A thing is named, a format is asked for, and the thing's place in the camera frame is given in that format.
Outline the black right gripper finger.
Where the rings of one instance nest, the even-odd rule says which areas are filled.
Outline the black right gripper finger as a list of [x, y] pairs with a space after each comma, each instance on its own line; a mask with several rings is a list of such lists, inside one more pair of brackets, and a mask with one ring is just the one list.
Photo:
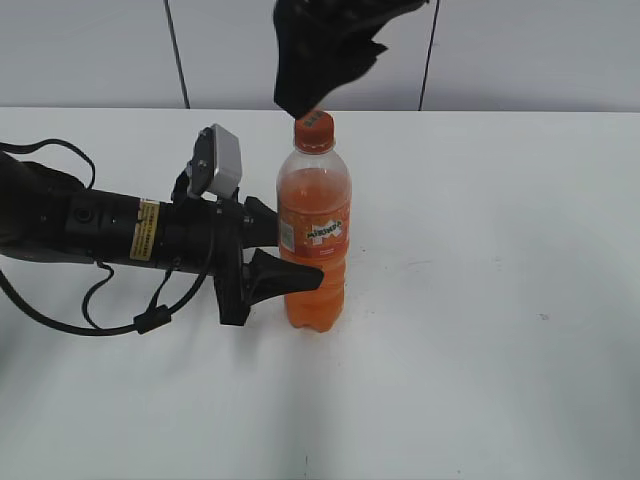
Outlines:
[[294, 119], [366, 75], [388, 47], [375, 36], [425, 1], [277, 1], [273, 101]]

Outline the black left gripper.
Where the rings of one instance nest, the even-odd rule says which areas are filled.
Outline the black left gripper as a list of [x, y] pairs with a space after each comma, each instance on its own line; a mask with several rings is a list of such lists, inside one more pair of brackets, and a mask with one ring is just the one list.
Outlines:
[[243, 247], [276, 247], [278, 216], [257, 197], [236, 200], [183, 199], [160, 204], [158, 267], [168, 280], [174, 272], [196, 279], [179, 300], [158, 306], [158, 324], [189, 303], [211, 276], [223, 325], [242, 326], [250, 307], [289, 294], [314, 291], [324, 279], [321, 269], [291, 263], [256, 249], [244, 264]]

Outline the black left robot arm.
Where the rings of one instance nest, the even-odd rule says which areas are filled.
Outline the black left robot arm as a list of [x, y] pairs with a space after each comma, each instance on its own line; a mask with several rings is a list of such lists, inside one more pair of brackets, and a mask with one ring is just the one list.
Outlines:
[[190, 290], [171, 306], [154, 295], [147, 309], [122, 327], [75, 327], [38, 312], [6, 278], [1, 288], [34, 320], [79, 336], [147, 333], [168, 324], [207, 277], [223, 325], [242, 326], [253, 305], [313, 291], [321, 270], [264, 252], [277, 243], [277, 215], [259, 199], [190, 198], [180, 175], [171, 203], [85, 187], [72, 175], [1, 155], [1, 253], [37, 263], [130, 265], [192, 273]]

